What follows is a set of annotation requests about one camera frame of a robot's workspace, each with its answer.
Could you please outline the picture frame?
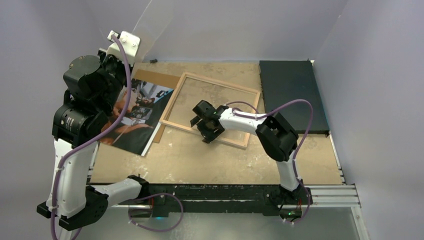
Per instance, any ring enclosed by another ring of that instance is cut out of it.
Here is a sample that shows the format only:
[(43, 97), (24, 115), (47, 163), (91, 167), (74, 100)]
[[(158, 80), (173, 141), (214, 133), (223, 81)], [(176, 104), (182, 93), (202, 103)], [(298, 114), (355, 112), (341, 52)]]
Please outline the picture frame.
[(173, 90), (159, 122), (163, 126), (181, 130), (194, 136), (196, 145), (201, 145), (202, 136), (190, 120), (196, 116), (193, 108), (202, 100), (215, 108), (228, 102), (243, 101), (257, 107), (261, 92), (258, 89), (242, 86), (228, 81), (184, 72)]

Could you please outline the printed photo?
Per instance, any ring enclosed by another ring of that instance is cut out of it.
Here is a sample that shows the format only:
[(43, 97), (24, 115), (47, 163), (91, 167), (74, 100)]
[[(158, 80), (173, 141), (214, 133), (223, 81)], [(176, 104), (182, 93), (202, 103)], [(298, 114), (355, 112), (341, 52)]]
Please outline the printed photo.
[(173, 91), (173, 87), (133, 78), (124, 117), (100, 142), (143, 156)]

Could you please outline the brown backing board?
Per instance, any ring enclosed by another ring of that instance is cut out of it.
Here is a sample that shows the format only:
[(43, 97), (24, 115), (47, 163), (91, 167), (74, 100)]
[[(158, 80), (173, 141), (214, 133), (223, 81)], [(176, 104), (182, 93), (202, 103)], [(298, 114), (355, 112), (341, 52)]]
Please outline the brown backing board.
[(147, 70), (138, 70), (132, 79), (132, 89), (136, 95), (131, 117), (141, 120), (146, 127), (133, 131), (139, 143), (144, 146), (159, 143), (165, 126), (159, 120), (173, 94), (179, 77)]

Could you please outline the clear acrylic sheet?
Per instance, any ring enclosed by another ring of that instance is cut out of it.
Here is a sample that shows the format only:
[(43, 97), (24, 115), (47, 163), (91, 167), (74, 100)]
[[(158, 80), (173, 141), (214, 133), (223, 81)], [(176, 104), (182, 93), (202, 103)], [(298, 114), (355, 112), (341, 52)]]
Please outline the clear acrylic sheet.
[(174, 17), (173, 0), (151, 0), (138, 19), (132, 34), (140, 39), (135, 62), (144, 60)]

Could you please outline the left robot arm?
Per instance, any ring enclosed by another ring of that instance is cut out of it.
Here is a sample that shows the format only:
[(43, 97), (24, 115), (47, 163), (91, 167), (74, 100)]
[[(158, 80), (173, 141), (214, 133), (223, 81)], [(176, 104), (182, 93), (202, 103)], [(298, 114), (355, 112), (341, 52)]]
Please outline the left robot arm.
[(55, 169), (51, 193), (36, 211), (67, 231), (97, 222), (116, 204), (132, 200), (142, 205), (149, 199), (148, 182), (135, 175), (104, 187), (87, 184), (103, 127), (130, 75), (126, 62), (106, 53), (80, 56), (63, 74), (67, 89), (52, 124)]

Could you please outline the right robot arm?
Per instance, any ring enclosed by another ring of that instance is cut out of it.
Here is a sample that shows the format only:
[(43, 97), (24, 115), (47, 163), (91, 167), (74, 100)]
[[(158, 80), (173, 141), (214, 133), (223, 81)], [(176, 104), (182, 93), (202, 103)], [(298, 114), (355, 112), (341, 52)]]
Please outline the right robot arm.
[(227, 105), (214, 107), (205, 100), (192, 111), (195, 117), (190, 125), (199, 130), (205, 143), (211, 143), (226, 130), (257, 136), (265, 153), (276, 162), (282, 200), (292, 204), (300, 198), (303, 182), (296, 166), (299, 135), (278, 111), (247, 113)]

